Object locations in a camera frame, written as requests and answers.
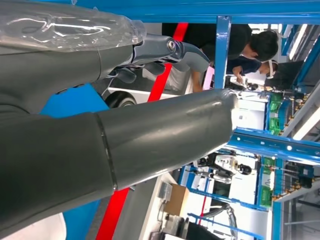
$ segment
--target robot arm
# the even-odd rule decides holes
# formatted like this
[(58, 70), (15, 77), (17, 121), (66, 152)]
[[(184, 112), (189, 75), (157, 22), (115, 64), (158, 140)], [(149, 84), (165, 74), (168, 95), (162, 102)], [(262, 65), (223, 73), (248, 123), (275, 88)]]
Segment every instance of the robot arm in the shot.
[[(148, 39), (158, 45), (138, 59)], [(169, 41), (150, 36), (139, 45), (75, 52), (1, 47), (0, 239), (227, 143), (237, 97), (226, 89), (60, 119), (37, 115), (52, 94), (123, 68), (182, 62), (204, 71), (209, 64), (194, 46), (174, 42), (172, 50)], [(164, 45), (170, 53), (155, 52)]]

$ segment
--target robot forearm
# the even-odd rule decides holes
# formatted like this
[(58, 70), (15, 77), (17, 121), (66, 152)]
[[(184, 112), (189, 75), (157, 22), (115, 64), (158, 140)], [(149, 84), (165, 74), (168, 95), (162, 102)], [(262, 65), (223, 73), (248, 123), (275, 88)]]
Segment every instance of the robot forearm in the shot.
[(215, 90), (60, 119), (0, 108), (0, 238), (205, 156), (229, 140), (235, 102)]

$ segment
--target black shirt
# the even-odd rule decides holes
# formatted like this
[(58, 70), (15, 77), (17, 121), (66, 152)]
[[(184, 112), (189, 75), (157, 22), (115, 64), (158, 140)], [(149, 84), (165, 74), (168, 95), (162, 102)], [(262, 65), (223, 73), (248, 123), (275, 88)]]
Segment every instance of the black shirt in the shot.
[(228, 60), (226, 73), (233, 74), (232, 69), (238, 66), (242, 68), (242, 74), (255, 73), (261, 66), (261, 62), (239, 56), (236, 59)]
[[(173, 37), (177, 23), (163, 23), (162, 35)], [(217, 24), (190, 23), (184, 36), (183, 42), (195, 45), (214, 61), (216, 52)], [(231, 25), (229, 42), (228, 59), (236, 59), (250, 42), (252, 30), (248, 24)]]

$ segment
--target black hair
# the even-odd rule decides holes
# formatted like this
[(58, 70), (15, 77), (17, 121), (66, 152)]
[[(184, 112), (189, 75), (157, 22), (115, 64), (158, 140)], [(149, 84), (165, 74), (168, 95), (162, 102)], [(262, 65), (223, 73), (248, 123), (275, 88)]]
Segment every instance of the black hair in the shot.
[(278, 49), (278, 34), (272, 30), (263, 31), (259, 34), (252, 34), (250, 47), (257, 53), (257, 60), (265, 62), (273, 58)]

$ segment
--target humanoid robot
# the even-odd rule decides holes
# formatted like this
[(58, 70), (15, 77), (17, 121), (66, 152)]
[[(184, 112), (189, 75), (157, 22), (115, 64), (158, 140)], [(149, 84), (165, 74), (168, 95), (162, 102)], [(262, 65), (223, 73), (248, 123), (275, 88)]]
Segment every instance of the humanoid robot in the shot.
[(51, 118), (54, 94), (165, 64), (204, 72), (199, 49), (95, 10), (0, 1), (0, 239), (48, 216), (173, 171), (226, 144), (231, 90)]
[(203, 178), (214, 179), (218, 182), (231, 184), (236, 173), (250, 175), (252, 169), (250, 166), (238, 164), (236, 156), (219, 153), (211, 153), (199, 160), (198, 167), (210, 167), (213, 172), (193, 170), (194, 174)]

